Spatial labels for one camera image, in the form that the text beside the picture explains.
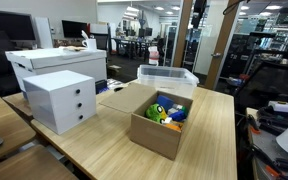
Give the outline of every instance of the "box flap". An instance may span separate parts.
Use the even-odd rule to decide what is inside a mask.
[[[131,113],[156,93],[155,88],[137,83],[130,83],[126,88],[115,92],[100,104]]]

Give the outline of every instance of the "open cardboard box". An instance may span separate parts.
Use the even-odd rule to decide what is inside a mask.
[[[144,117],[146,109],[156,102],[158,95],[167,96],[188,110],[190,110],[193,102],[191,99],[156,91],[150,86],[131,83],[128,87],[103,100],[101,104],[131,113],[130,139],[174,160],[180,147],[181,137],[185,132],[186,123],[182,127],[182,131],[179,132]]]

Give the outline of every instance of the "white drawer unit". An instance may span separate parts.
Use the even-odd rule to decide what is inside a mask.
[[[23,79],[36,120],[62,134],[96,114],[95,80],[72,71]]]
[[[26,91],[23,78],[51,72],[70,70],[95,81],[106,80],[106,52],[70,52],[59,48],[27,51],[7,51],[7,59],[12,63],[17,81],[22,91]]]

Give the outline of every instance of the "white storage box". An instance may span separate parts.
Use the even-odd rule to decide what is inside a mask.
[[[34,118],[57,134],[96,113],[92,77],[59,71],[24,78],[23,81]]]
[[[72,52],[60,48],[27,51],[7,51],[17,81],[25,92],[23,78],[56,71],[70,70],[93,77],[95,81],[107,79],[106,52]]]
[[[199,83],[199,79],[187,69],[175,67],[140,65],[137,78],[140,84],[186,98],[192,98]]]

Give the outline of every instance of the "ceiling light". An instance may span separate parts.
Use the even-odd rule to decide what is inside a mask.
[[[260,13],[260,15],[262,15],[262,16],[269,16],[269,15],[271,15],[272,13],[270,13],[270,12],[262,12],[262,13]]]
[[[156,10],[159,10],[159,11],[163,11],[163,10],[164,10],[164,8],[162,8],[162,7],[159,7],[159,6],[158,6],[158,7],[156,7],[155,9],[156,9]]]
[[[137,14],[129,13],[129,12],[124,13],[124,15],[127,15],[127,16],[137,16]]]
[[[275,10],[275,9],[281,9],[282,6],[267,6],[266,9],[270,9],[270,10]]]
[[[249,7],[248,6],[242,6],[241,9],[242,10],[247,10],[247,9],[249,9]]]
[[[175,10],[175,11],[178,11],[178,10],[180,10],[181,8],[178,7],[178,6],[173,6],[171,9],[173,9],[173,10]]]
[[[131,7],[131,6],[128,6],[126,10],[128,10],[128,11],[134,11],[134,12],[138,12],[138,11],[139,11],[138,9],[133,8],[133,7]]]

